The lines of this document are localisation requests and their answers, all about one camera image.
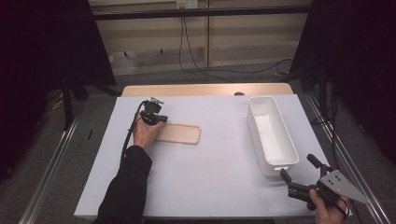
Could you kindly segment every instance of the wall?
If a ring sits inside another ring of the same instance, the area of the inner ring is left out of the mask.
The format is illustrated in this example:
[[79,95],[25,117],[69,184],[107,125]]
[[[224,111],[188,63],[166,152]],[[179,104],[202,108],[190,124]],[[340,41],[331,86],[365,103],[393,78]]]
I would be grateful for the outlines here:
[[[198,3],[199,8],[282,7],[309,6],[311,0],[199,0]],[[91,0],[91,5],[93,12],[141,11],[175,9],[176,1],[137,0],[128,4],[126,0]],[[186,24],[195,61],[201,66],[217,66],[272,63],[292,58],[305,19],[306,14],[224,16],[186,18]],[[98,21],[97,25],[109,54],[128,51],[136,58],[147,57],[149,60],[158,58],[157,54],[162,50],[168,55],[167,59],[171,59],[167,69],[179,68],[181,19]],[[193,67],[185,37],[181,56],[186,67]],[[143,64],[135,62],[120,66],[142,67]]]

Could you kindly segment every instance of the metal frame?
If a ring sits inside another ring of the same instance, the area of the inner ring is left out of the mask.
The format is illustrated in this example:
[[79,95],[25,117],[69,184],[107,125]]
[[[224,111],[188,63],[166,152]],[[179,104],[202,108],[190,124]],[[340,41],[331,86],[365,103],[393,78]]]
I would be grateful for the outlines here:
[[[306,97],[315,115],[319,118],[319,121],[320,122],[325,121],[325,119],[321,116],[319,103],[317,98],[314,96],[314,94],[308,93]],[[329,137],[329,140],[332,141],[333,126],[329,122],[323,122],[322,127],[324,132]],[[343,163],[344,167],[346,168],[346,171],[350,176],[350,180],[355,185],[355,187],[361,190],[361,192],[370,200],[370,203],[367,204],[367,208],[370,211],[375,222],[381,224],[390,223],[390,220],[387,214],[385,213],[385,210],[382,208],[381,203],[379,202],[373,191],[368,186],[367,182],[365,181],[358,167],[355,165],[355,162],[350,157],[346,147],[341,142],[341,139],[337,133],[334,135],[334,141],[335,141],[334,143],[335,143],[337,156],[340,159],[341,163]]]
[[69,142],[73,136],[73,133],[77,127],[79,117],[82,114],[82,110],[84,108],[85,102],[78,102],[77,106],[77,114],[73,119],[73,122],[70,124],[70,127],[67,131],[64,131],[62,135],[61,141],[56,147],[55,153],[52,156],[52,159],[47,167],[46,173],[44,173],[40,183],[35,190],[35,193],[25,208],[22,217],[20,219],[19,224],[33,224],[35,223],[35,219],[38,216],[38,213],[43,205],[44,200],[47,197],[47,194],[50,191],[50,185],[52,183],[53,178],[56,175],[58,167],[61,163],[62,157],[67,150]]

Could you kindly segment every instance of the gray carpet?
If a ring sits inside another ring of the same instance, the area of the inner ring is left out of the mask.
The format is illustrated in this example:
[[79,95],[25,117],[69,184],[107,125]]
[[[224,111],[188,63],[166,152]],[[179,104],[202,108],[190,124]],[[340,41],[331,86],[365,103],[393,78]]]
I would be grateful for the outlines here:
[[[217,69],[233,69],[239,71],[262,70],[271,64],[236,65]],[[278,71],[289,71],[290,62],[279,65]],[[207,72],[210,75],[221,76],[235,83],[274,82],[279,77],[274,76],[276,67],[255,74],[236,74],[230,72]],[[183,71],[169,71],[151,74],[116,77],[119,91],[127,85],[145,84],[185,84],[185,83],[224,83],[224,80],[203,75],[201,73],[186,73]],[[298,94],[308,119],[316,116],[306,100],[306,92],[302,92],[299,81],[292,81],[290,85]],[[114,97],[108,96],[95,88],[87,87],[90,98],[83,103],[83,111],[74,136],[64,153],[63,160],[53,179],[50,191],[41,207],[35,223],[91,223],[83,218],[73,217],[79,196],[82,193],[85,181],[90,173],[96,152],[101,144],[113,106]],[[74,107],[80,102],[73,100]],[[366,181],[371,186],[376,197],[382,203],[390,220],[396,220],[392,211],[396,211],[395,165],[388,161],[375,144],[375,140],[359,129],[359,121],[339,97],[336,128],[343,143],[353,157]],[[30,147],[14,167],[14,175],[0,183],[0,223],[18,223],[21,215],[35,192],[41,176],[45,173],[51,156],[61,139],[64,127],[64,112],[60,107],[57,110],[48,110],[37,127]],[[331,143],[323,129],[314,125],[313,130],[327,156],[333,165]],[[367,208],[354,203],[354,214],[346,223],[375,223]],[[311,223],[309,219],[276,220],[276,223]],[[147,223],[265,223],[264,220],[211,220],[211,221],[155,221]]]

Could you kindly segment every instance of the electrical outlet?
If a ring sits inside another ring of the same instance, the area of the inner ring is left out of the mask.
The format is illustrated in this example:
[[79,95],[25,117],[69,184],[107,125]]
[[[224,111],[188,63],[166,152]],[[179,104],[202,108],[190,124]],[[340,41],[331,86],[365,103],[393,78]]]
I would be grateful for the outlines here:
[[198,0],[187,0],[187,8],[198,8]]
[[185,8],[187,8],[187,0],[176,1],[176,9],[185,9]]

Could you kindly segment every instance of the cable on wall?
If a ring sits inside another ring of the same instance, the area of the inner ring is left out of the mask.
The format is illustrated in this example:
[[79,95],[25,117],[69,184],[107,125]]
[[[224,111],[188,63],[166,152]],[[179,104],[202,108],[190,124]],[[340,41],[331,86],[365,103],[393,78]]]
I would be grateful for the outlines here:
[[[182,66],[182,63],[181,63],[181,49],[182,49],[182,46],[183,46],[183,35],[184,35],[184,33],[186,34],[187,43],[188,43],[188,46],[189,46],[190,56],[191,56],[191,58],[192,58],[192,62],[193,62],[193,64],[194,64],[195,68],[197,69],[196,71],[189,71],[189,70],[186,70],[186,69]],[[223,78],[223,77],[217,77],[217,76],[208,74],[207,72],[231,72],[231,73],[240,73],[240,74],[255,74],[255,73],[266,72],[266,71],[268,71],[268,70],[270,70],[270,69],[276,67],[276,72],[279,73],[279,72],[278,72],[278,66],[279,66],[281,63],[283,63],[283,62],[290,62],[290,61],[293,61],[293,59],[284,59],[284,60],[281,60],[281,61],[277,62],[277,63],[274,64],[274,65],[271,65],[271,66],[269,66],[269,67],[267,67],[267,68],[265,68],[265,69],[261,69],[261,70],[257,70],[257,71],[236,71],[236,70],[229,70],[229,69],[203,69],[203,68],[200,68],[200,67],[198,67],[198,65],[196,64],[196,61],[195,61],[195,59],[194,59],[194,57],[193,57],[193,55],[192,55],[190,39],[189,39],[188,30],[187,30],[186,18],[184,18],[184,17],[181,18],[181,37],[180,37],[180,48],[179,48],[179,51],[178,51],[178,62],[179,62],[180,68],[181,68],[183,71],[185,71],[185,72],[188,72],[188,73],[203,73],[204,75],[207,75],[207,76],[210,76],[210,77],[219,78],[219,79],[222,79],[222,80],[224,80],[224,81],[233,83],[231,80],[228,80],[228,79]]]

